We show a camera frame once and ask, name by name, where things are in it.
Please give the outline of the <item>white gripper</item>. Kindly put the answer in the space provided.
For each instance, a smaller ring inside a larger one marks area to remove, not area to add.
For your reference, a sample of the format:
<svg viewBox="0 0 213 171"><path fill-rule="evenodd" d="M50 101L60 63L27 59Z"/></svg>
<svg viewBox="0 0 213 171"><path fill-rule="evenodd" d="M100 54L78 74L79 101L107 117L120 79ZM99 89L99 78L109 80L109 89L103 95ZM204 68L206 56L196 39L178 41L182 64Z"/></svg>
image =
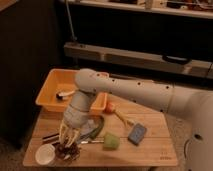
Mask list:
<svg viewBox="0 0 213 171"><path fill-rule="evenodd" d="M73 135L69 137L69 140L67 142L67 147L70 147L80 136L82 127L88 120L88 113L82 112L77 109L74 109L71 106L68 106L63 114L63 120L60 124L59 128L59 142L60 144L64 143L64 136L66 131L66 124L71 128L79 128L79 129L73 129Z"/></svg>

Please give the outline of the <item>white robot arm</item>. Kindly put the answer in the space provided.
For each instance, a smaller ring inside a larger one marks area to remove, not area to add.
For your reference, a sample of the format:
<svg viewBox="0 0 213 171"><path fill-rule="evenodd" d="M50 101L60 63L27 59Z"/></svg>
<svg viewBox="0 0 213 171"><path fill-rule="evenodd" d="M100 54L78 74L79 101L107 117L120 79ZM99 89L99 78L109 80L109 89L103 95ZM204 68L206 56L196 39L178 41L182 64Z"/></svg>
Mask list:
<svg viewBox="0 0 213 171"><path fill-rule="evenodd" d="M109 93L188 120L191 137L185 171L213 171L213 90L106 77L92 69L74 75L77 87L63 113L60 142L71 146L88 120L99 93Z"/></svg>

